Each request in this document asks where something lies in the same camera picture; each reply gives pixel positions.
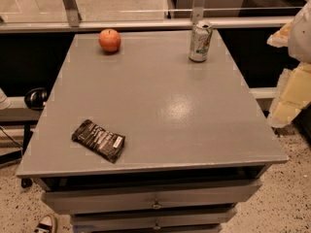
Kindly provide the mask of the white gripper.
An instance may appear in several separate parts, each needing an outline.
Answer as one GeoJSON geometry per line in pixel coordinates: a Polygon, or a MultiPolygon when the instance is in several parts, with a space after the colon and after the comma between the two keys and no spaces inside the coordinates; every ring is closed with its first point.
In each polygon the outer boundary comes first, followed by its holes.
{"type": "Polygon", "coordinates": [[[290,57],[300,61],[293,70],[283,70],[269,108],[269,125],[283,128],[311,103],[311,0],[296,14],[293,23],[286,23],[270,35],[267,44],[275,48],[288,46],[290,57]]]}

